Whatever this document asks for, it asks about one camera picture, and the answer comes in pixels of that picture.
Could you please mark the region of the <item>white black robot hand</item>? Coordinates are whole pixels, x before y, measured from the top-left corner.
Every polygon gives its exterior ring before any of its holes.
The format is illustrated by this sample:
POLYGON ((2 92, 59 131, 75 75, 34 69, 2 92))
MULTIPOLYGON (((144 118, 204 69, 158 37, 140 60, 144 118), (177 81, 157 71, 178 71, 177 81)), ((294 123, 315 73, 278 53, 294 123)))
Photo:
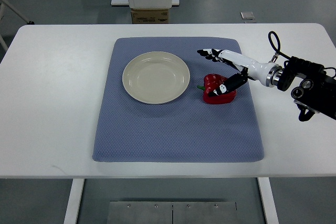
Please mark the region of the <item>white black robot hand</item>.
POLYGON ((208 94, 210 97, 228 94, 244 85, 248 79, 258 80, 266 87, 274 87, 274 78, 282 71, 282 67, 274 62, 260 63, 230 50, 201 49, 197 52, 208 60, 225 63, 238 70, 238 73, 210 91, 208 94))

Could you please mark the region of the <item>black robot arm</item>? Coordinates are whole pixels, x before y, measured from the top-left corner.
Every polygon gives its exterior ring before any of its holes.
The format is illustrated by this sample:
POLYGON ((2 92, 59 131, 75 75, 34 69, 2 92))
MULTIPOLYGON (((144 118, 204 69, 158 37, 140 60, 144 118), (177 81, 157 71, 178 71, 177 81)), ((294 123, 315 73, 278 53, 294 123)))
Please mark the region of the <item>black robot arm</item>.
POLYGON ((321 64, 281 52, 280 40, 274 31, 268 33, 268 39, 275 51, 271 62, 275 62, 278 56, 283 56, 286 61, 283 67, 269 72, 267 83, 286 91, 296 77, 301 78, 300 84, 291 91, 291 97, 300 110, 299 121, 308 121, 317 113, 335 119, 335 76, 327 75, 327 68, 321 64))

